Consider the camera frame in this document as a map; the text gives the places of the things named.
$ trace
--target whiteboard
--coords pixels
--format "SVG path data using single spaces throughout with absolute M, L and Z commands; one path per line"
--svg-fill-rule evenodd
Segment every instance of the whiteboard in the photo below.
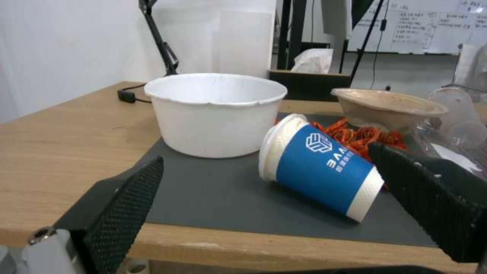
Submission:
M 348 50 L 362 47 L 379 0 L 352 31 Z M 384 0 L 365 51 L 375 52 L 386 5 L 380 52 L 457 54 L 461 43 L 487 43 L 487 0 Z

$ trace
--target cup lid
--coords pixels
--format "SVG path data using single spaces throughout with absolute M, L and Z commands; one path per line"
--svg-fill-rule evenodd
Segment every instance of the cup lid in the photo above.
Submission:
M 269 150 L 273 144 L 273 140 L 276 137 L 276 135 L 281 131 L 282 127 L 294 118 L 301 118 L 304 121 L 307 121 L 306 117 L 302 114 L 296 114 L 296 113 L 289 114 L 284 119 L 282 119 L 279 123 L 277 123 L 275 126 L 271 127 L 264 136 L 264 140 L 262 141 L 261 149 L 259 151 L 259 176 L 265 181 L 270 180 L 270 178 L 267 178 L 264 175 L 264 169 L 265 169 L 265 162 L 267 160 L 267 155 L 269 154 Z

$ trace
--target dark gray mat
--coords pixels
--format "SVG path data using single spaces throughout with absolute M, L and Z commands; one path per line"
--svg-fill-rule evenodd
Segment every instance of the dark gray mat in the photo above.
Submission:
M 331 124 L 338 117 L 308 116 Z M 266 234 L 435 246 L 394 197 L 381 191 L 362 223 L 347 219 L 259 178 L 258 153 L 206 159 L 184 155 L 162 139 L 143 156 L 164 158 L 164 176 L 147 222 Z

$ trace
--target paper bowl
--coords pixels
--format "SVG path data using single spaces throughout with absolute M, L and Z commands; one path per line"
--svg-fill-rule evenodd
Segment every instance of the paper bowl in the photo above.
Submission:
M 338 97 L 348 122 L 357 127 L 405 133 L 419 121 L 448 112 L 444 105 L 389 91 L 336 88 L 332 95 Z

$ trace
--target white panel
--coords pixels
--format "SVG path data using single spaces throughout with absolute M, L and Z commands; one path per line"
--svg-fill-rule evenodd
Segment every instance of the white panel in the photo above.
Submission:
M 269 13 L 222 11 L 219 71 L 266 78 L 273 19 Z

